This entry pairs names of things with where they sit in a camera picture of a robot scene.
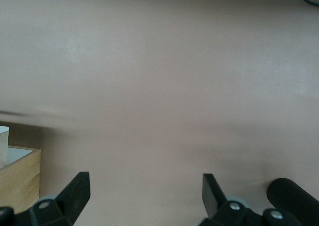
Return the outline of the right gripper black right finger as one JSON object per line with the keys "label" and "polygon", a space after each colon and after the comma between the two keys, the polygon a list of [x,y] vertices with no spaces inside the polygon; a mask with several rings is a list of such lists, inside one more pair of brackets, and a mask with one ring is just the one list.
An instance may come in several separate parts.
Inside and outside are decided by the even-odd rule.
{"label": "right gripper black right finger", "polygon": [[213,174],[202,177],[202,200],[207,212],[201,226],[300,226],[288,211],[267,208],[261,215],[239,201],[228,200]]}

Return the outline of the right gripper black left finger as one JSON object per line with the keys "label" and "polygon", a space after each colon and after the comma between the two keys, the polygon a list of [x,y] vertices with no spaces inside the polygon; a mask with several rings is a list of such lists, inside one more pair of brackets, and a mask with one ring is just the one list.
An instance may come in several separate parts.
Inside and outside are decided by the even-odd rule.
{"label": "right gripper black left finger", "polygon": [[53,199],[42,199],[21,213],[0,208],[2,226],[72,226],[90,198],[89,172],[79,172]]}

